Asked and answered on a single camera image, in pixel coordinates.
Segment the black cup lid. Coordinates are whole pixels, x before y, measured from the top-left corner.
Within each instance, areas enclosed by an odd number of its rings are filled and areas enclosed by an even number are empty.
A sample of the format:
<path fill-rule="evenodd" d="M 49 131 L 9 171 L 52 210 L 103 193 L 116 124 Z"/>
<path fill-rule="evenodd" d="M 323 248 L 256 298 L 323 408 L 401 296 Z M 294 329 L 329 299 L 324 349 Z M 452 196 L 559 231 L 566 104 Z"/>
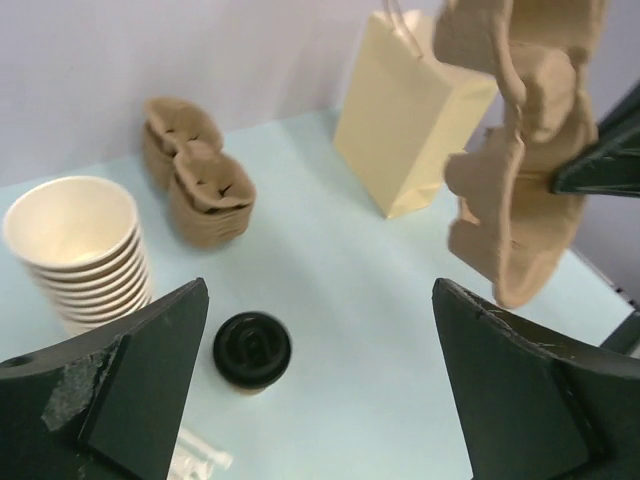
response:
<path fill-rule="evenodd" d="M 289 332 L 279 319 L 266 312 L 248 311 L 220 326 L 212 358 L 216 370 L 232 388 L 254 395 L 284 375 L 292 351 Z"/>

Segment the single cardboard cup carrier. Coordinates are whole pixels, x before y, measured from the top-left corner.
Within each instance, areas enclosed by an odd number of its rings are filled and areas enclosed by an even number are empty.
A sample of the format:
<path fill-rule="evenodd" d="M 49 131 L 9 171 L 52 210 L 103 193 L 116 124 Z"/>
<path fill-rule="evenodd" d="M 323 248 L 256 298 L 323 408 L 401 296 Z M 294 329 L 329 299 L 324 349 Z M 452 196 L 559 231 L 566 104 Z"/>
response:
<path fill-rule="evenodd" d="M 437 17 L 436 58 L 492 76 L 504 103 L 502 124 L 444 172 L 458 199 L 449 250 L 504 308 L 540 291 L 582 221 L 585 197 L 550 182 L 597 140 L 587 77 L 607 14 L 605 1 L 447 1 Z"/>

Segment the brown paper bag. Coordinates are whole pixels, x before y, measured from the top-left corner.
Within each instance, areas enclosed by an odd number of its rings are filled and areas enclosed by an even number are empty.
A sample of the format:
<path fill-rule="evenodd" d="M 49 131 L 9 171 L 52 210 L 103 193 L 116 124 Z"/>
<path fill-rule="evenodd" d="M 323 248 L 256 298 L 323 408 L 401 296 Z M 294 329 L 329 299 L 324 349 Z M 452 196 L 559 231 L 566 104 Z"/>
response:
<path fill-rule="evenodd" d="M 333 144 L 382 216 L 430 205 L 498 92 L 434 56 L 432 18 L 385 1 L 366 25 Z"/>

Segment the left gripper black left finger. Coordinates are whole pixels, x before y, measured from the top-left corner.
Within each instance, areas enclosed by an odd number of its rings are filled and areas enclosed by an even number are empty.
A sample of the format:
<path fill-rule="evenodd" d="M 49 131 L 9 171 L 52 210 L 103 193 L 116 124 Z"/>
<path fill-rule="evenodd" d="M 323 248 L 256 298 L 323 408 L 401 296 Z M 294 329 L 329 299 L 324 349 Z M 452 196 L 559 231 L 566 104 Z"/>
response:
<path fill-rule="evenodd" d="M 208 306 L 197 278 L 2 362 L 2 478 L 167 478 Z"/>

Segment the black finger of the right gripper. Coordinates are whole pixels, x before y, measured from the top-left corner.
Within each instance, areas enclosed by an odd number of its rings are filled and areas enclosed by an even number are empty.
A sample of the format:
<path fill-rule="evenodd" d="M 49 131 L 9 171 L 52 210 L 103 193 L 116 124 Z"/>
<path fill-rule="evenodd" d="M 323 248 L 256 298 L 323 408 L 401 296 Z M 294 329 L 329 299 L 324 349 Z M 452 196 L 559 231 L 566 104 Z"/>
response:
<path fill-rule="evenodd" d="M 639 196 L 639 86 L 598 124 L 598 140 L 555 170 L 555 195 Z"/>

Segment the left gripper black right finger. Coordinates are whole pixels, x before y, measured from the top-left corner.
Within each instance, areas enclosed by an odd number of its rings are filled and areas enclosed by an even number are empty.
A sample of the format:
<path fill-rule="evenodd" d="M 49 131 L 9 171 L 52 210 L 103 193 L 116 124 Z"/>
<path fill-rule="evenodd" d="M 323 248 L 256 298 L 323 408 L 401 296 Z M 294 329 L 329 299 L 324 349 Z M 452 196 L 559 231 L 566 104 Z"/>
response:
<path fill-rule="evenodd" d="M 435 281 L 432 305 L 474 478 L 638 478 L 637 359 L 450 279 Z"/>

